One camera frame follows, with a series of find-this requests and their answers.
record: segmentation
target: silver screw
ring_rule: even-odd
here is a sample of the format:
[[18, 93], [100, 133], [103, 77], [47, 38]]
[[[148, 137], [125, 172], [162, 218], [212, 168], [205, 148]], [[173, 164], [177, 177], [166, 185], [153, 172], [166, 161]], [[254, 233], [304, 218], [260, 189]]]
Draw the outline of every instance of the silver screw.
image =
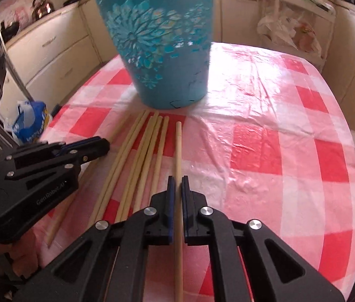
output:
[[144, 213], [147, 216], [153, 216], [155, 213], [157, 213], [157, 210], [154, 207], [148, 207], [144, 209]]
[[105, 230], [107, 227], [109, 227], [109, 223], [106, 220], [99, 220], [95, 224], [95, 227], [97, 230]]
[[253, 219], [253, 220], [250, 220], [249, 226], [253, 230], [259, 230], [261, 228], [262, 224], [261, 224], [261, 221], [259, 221], [257, 219]]
[[211, 207], [202, 207], [200, 209], [200, 212], [204, 215], [204, 216], [210, 216], [214, 213], [214, 209]]

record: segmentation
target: blue plastic bucket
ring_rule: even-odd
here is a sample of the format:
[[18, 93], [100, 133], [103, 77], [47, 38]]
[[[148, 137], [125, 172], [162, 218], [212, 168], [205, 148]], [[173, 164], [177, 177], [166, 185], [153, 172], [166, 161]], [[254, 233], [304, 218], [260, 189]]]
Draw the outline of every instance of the blue plastic bucket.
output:
[[207, 93], [213, 0], [96, 0], [144, 104], [185, 107]]

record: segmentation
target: red and white tablecloth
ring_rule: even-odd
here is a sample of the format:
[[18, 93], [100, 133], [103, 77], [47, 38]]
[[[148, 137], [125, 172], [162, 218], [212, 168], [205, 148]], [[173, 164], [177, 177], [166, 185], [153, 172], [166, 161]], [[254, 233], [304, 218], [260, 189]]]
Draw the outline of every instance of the red and white tablecloth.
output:
[[[116, 57], [78, 90], [42, 139], [70, 143], [106, 137], [126, 111], [136, 115], [144, 108]], [[175, 123], [181, 121], [182, 173], [190, 188], [233, 220], [262, 220], [348, 297], [355, 281], [355, 149], [337, 101], [311, 64], [279, 52], [214, 43], [208, 94], [161, 115], [170, 122], [159, 191], [173, 174]], [[85, 230], [129, 127], [78, 193], [49, 249], [43, 236], [51, 215], [35, 227], [42, 265]], [[137, 147], [138, 142], [106, 210], [104, 218], [111, 222]], [[183, 263], [185, 301], [213, 301], [208, 248], [185, 246]], [[145, 301], [173, 300], [171, 269], [171, 247], [152, 247]]]

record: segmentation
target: metal kettle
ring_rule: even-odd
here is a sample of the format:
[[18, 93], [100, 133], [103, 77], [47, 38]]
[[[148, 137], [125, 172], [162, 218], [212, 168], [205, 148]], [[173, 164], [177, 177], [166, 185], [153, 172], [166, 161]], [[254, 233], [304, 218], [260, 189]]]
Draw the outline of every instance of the metal kettle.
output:
[[35, 8], [32, 12], [32, 19], [34, 22], [51, 12], [54, 12], [53, 3], [48, 0], [33, 0], [32, 6]]

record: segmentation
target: bundle of wooden sticks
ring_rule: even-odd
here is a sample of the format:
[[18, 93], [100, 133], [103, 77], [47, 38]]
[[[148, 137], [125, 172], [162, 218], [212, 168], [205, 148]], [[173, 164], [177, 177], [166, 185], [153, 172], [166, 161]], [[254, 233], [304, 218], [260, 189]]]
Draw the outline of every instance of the bundle of wooden sticks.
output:
[[[95, 222], [102, 219], [106, 207], [112, 197], [113, 190], [122, 172], [122, 169], [126, 163], [127, 157], [132, 149], [134, 142], [136, 141], [138, 134], [146, 119], [148, 118], [149, 111], [141, 112], [136, 118], [134, 124], [132, 125], [130, 131], [127, 134], [126, 139], [122, 143], [116, 158], [112, 164], [108, 176], [105, 179], [103, 187], [100, 191], [98, 199], [95, 203], [94, 209], [91, 213], [89, 222], [87, 224], [87, 229], [89, 229]], [[112, 143], [114, 138], [123, 129], [124, 124], [129, 119], [130, 115], [126, 115], [114, 128], [112, 134], [107, 138], [107, 140]], [[150, 117], [148, 124], [145, 128], [144, 135], [138, 146], [137, 153], [134, 157], [132, 167], [124, 188], [122, 195], [122, 200], [117, 211], [115, 222], [124, 221], [127, 219], [132, 200], [134, 197], [134, 192], [136, 191], [136, 197], [133, 208], [133, 213], [141, 209], [142, 198], [144, 194], [144, 188], [146, 186], [148, 173], [150, 170], [150, 164], [152, 156], [155, 149], [155, 144], [158, 139], [158, 134], [162, 125], [162, 130], [159, 138], [159, 147], [156, 156], [156, 163], [154, 168], [154, 174], [152, 177], [152, 184], [148, 202], [149, 205], [151, 197], [157, 193], [159, 174], [161, 171], [162, 155], [165, 146], [165, 139], [167, 135], [167, 129], [169, 124], [169, 117], [161, 117], [159, 112], [155, 112], [153, 116]], [[183, 247], [183, 218], [182, 218], [182, 205], [181, 205], [181, 122], [176, 123], [176, 163], [175, 163], [175, 180], [176, 180], [176, 196], [175, 196], [175, 301], [183, 301], [183, 262], [182, 262], [182, 247]], [[91, 161], [82, 176], [80, 177], [80, 187], [89, 180], [89, 178], [94, 173], [96, 166], [98, 165], [98, 159]], [[57, 231], [60, 228], [62, 221], [64, 220], [67, 210], [75, 199], [77, 192], [74, 192], [68, 198], [66, 198], [62, 203], [60, 203], [55, 210], [53, 216], [52, 225], [48, 231], [45, 238], [45, 242], [48, 246], [51, 245]]]

